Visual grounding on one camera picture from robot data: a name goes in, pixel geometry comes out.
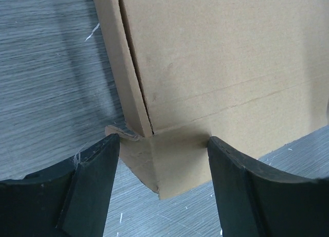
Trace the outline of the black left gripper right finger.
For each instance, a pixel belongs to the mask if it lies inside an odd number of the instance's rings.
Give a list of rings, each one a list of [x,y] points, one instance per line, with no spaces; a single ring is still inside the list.
[[[223,236],[328,236],[328,179],[273,168],[212,136],[207,147]]]

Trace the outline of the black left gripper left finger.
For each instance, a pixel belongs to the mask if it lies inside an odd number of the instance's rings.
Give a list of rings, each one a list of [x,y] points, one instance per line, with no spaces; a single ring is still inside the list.
[[[119,159],[111,134],[23,179],[1,181],[1,236],[103,236]]]

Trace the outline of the cardboard box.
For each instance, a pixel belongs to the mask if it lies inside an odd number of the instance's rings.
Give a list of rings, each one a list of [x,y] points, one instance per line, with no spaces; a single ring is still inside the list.
[[[216,136],[254,158],[328,124],[328,0],[93,0],[127,131],[160,199],[210,180]]]

